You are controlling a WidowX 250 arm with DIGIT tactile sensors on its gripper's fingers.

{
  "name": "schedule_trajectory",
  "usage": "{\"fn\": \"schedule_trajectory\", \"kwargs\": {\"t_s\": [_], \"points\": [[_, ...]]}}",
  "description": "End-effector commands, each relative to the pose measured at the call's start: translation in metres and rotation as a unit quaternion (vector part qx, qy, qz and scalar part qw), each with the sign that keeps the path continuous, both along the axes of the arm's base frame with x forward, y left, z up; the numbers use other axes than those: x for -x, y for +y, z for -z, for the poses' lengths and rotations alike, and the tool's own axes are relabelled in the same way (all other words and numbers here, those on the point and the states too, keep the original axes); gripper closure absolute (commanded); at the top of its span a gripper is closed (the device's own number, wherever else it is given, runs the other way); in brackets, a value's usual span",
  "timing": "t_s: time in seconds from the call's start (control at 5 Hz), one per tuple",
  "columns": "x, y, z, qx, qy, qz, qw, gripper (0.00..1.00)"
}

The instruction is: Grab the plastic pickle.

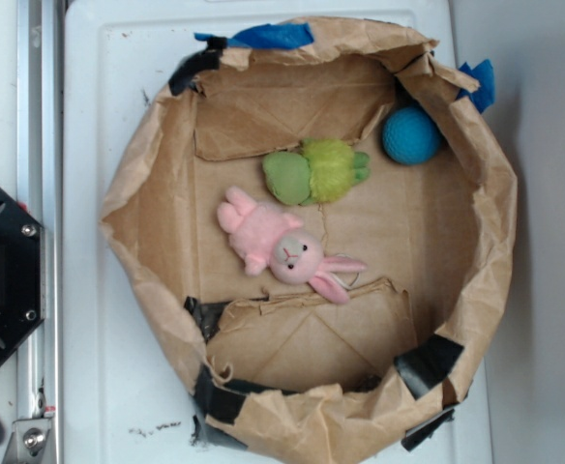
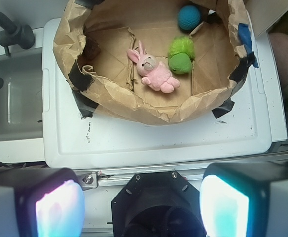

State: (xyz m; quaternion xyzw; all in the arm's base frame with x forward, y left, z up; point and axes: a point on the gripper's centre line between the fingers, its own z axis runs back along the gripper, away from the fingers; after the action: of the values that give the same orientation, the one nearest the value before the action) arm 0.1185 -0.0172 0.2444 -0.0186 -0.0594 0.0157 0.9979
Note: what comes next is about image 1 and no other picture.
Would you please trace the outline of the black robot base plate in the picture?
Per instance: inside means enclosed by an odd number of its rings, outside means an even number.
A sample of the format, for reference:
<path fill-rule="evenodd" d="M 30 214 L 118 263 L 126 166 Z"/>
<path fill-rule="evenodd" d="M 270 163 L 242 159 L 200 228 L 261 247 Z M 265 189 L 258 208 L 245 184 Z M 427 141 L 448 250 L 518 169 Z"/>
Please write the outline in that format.
<path fill-rule="evenodd" d="M 42 322 L 42 232 L 0 188 L 0 367 Z"/>

